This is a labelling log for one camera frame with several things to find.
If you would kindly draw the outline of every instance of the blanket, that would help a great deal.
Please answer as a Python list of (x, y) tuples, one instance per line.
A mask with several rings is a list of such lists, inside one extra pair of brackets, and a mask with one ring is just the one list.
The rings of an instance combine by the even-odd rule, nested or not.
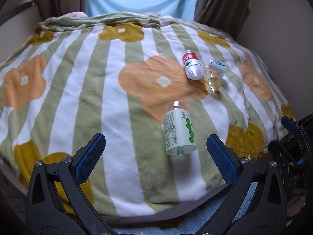
[[(228, 67), (218, 92), (186, 77), (186, 49), (203, 65), (213, 58)], [(162, 120), (178, 99), (189, 102), (197, 150), (170, 156)], [(0, 114), (1, 163), (25, 187), (37, 160), (59, 162), (103, 133), (106, 150), (80, 186), (99, 213), (120, 217), (153, 215), (224, 186), (209, 135), (255, 161), (287, 133), (282, 115), (293, 116), (260, 57), (228, 34), (126, 12), (39, 23), (0, 66)]]

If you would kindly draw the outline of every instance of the bottle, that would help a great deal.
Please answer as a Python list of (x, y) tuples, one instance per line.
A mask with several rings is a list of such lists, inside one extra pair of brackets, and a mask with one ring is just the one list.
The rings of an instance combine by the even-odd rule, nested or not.
[(189, 79), (202, 79), (205, 69), (203, 68), (197, 55), (193, 51), (186, 50), (185, 54), (183, 55), (183, 63), (186, 75)]
[(173, 101), (165, 106), (165, 147), (169, 155), (185, 155), (197, 149), (187, 101)]
[(201, 79), (204, 87), (208, 92), (216, 92), (221, 88), (222, 81), (214, 70), (213, 66), (206, 65), (205, 69), (206, 70), (204, 72), (203, 78)]

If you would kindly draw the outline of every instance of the textured blue pad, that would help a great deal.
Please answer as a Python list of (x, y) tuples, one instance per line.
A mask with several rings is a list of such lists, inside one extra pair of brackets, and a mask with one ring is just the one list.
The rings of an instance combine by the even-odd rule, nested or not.
[(207, 150), (222, 174), (225, 182), (235, 186), (238, 180), (237, 168), (212, 135), (207, 139)]
[(75, 181), (77, 184), (86, 183), (91, 172), (96, 166), (99, 158), (101, 157), (105, 149), (105, 137), (100, 134), (90, 148), (87, 150), (86, 154), (83, 156), (81, 161), (77, 164), (75, 170)]
[(300, 130), (288, 117), (281, 118), (281, 124), (293, 135), (295, 138), (300, 137)]

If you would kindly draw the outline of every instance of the blue gripper pad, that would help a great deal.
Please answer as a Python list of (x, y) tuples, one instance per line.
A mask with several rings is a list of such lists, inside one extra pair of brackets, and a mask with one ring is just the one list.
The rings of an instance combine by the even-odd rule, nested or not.
[(227, 148), (215, 134), (208, 137), (207, 150), (225, 182), (235, 186), (240, 171), (239, 157), (232, 149)]
[(73, 168), (77, 184), (87, 182), (104, 149), (105, 137), (101, 133), (96, 133), (88, 144), (85, 147), (81, 147), (73, 156)]
[(288, 117), (281, 118), (281, 124), (292, 134), (293, 137), (300, 137), (300, 129)]

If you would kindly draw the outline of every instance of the red label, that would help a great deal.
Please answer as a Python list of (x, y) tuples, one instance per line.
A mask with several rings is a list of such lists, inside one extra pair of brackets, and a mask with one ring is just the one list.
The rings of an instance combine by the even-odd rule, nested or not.
[(197, 57), (197, 55), (195, 53), (186, 53), (183, 56), (183, 63), (185, 63), (189, 59), (197, 59), (198, 60), (198, 57)]

